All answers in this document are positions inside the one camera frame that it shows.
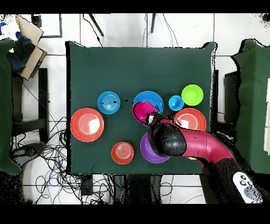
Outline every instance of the blue bowl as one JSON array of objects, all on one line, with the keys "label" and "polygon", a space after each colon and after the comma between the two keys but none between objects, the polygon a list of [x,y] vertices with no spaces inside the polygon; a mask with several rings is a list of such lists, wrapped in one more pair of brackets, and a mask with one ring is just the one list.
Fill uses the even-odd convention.
[{"label": "blue bowl", "polygon": [[156,108],[156,110],[159,114],[162,114],[162,112],[163,112],[163,100],[155,92],[144,91],[144,92],[139,93],[135,97],[133,104],[135,104],[137,102],[149,102]]},{"label": "blue bowl", "polygon": [[179,96],[172,96],[169,99],[169,107],[174,110],[174,111],[179,111],[183,108],[184,106],[184,101],[182,97]]},{"label": "blue bowl", "polygon": [[98,108],[104,114],[113,114],[120,107],[120,98],[115,92],[103,92],[98,97]]}]

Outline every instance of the purple bowl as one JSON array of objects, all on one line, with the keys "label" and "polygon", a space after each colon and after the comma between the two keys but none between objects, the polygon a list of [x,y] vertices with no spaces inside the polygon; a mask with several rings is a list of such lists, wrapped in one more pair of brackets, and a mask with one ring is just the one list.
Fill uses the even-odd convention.
[{"label": "purple bowl", "polygon": [[154,153],[148,141],[147,133],[145,133],[145,135],[142,137],[140,147],[141,147],[141,154],[150,163],[163,163],[168,159],[170,159],[170,157],[163,157]]}]

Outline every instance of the pink bowl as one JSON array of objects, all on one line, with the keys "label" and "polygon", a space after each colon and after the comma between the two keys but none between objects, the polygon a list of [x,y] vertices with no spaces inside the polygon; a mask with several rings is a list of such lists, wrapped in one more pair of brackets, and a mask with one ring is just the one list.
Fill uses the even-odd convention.
[{"label": "pink bowl", "polygon": [[155,114],[156,109],[153,104],[149,102],[137,102],[132,107],[132,115],[139,122],[146,122],[147,114]]}]

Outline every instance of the small orange bowl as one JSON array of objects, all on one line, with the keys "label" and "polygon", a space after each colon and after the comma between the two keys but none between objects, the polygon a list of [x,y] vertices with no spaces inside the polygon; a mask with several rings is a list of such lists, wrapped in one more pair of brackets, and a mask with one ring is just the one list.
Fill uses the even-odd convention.
[{"label": "small orange bowl", "polygon": [[134,156],[134,149],[127,142],[118,142],[112,148],[112,159],[120,164],[128,164]]}]

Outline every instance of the bowl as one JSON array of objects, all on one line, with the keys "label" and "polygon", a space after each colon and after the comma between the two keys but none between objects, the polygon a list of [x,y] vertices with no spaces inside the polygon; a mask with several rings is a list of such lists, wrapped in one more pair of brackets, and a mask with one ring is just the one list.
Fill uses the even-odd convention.
[{"label": "bowl", "polygon": [[134,101],[133,104],[137,102],[149,102],[151,103],[156,109],[159,114],[163,112],[163,100],[162,98],[155,92],[152,91],[144,91],[139,93]]},{"label": "bowl", "polygon": [[132,106],[131,109],[133,117],[141,122],[146,122],[146,117],[148,114],[154,115],[157,110],[156,108],[149,102],[137,102]]},{"label": "bowl", "polygon": [[206,130],[206,120],[204,115],[194,108],[180,110],[175,114],[173,120],[182,128],[200,130],[203,132]]},{"label": "bowl", "polygon": [[104,114],[114,114],[120,108],[119,96],[115,92],[103,92],[98,97],[98,108]]},{"label": "bowl", "polygon": [[198,85],[188,85],[184,87],[181,96],[186,105],[196,106],[203,100],[204,92]]},{"label": "bowl", "polygon": [[183,108],[184,101],[180,96],[172,96],[169,99],[169,107],[174,111],[179,111]]},{"label": "bowl", "polygon": [[113,146],[111,155],[116,163],[125,165],[133,159],[134,149],[127,142],[118,142]]},{"label": "bowl", "polygon": [[97,140],[104,130],[104,120],[99,112],[92,108],[76,111],[70,122],[72,135],[82,142]]},{"label": "bowl", "polygon": [[170,159],[170,157],[159,156],[153,151],[148,141],[147,133],[145,133],[141,139],[140,148],[142,156],[150,163],[163,163]]}]

